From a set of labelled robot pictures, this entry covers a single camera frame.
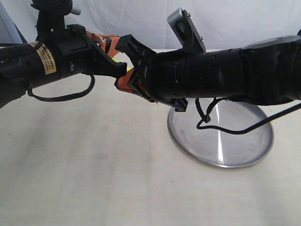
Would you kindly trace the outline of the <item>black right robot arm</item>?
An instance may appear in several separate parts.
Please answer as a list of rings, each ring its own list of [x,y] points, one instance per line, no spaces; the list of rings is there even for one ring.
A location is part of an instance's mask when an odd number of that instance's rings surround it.
[[[116,49],[134,66],[137,95],[184,112],[189,98],[225,98],[253,105],[280,105],[301,97],[301,38],[289,35],[242,48],[205,52],[188,38],[178,50],[157,53],[132,35]]]

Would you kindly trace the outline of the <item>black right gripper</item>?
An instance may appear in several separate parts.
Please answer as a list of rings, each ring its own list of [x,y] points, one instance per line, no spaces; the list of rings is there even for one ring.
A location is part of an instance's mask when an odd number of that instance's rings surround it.
[[[121,36],[116,50],[126,54],[133,68],[126,75],[116,79],[114,85],[117,90],[142,97],[150,103],[161,103],[174,108],[177,112],[185,112],[188,101],[185,98],[159,97],[151,88],[149,61],[156,52],[143,45],[133,35]]]

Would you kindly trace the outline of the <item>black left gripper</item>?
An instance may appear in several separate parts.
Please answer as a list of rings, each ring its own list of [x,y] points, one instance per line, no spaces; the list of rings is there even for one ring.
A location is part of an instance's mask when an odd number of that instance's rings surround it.
[[[127,64],[117,63],[112,59],[119,53],[116,50],[119,39],[119,36],[113,34],[88,32],[79,24],[68,25],[65,42],[58,43],[55,48],[59,78],[79,73],[115,79],[125,76]]]

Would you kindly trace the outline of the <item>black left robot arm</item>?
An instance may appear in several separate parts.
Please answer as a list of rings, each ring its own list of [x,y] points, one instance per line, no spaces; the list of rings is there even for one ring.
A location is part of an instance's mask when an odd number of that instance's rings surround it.
[[[25,94],[44,102],[63,102],[86,96],[94,87],[95,76],[119,79],[126,75],[127,64],[118,63],[94,41],[86,29],[72,24],[63,31],[63,39],[54,33],[37,42],[14,45],[0,50],[0,106],[17,100]],[[40,97],[33,89],[76,74],[91,78],[82,92],[61,97]]]

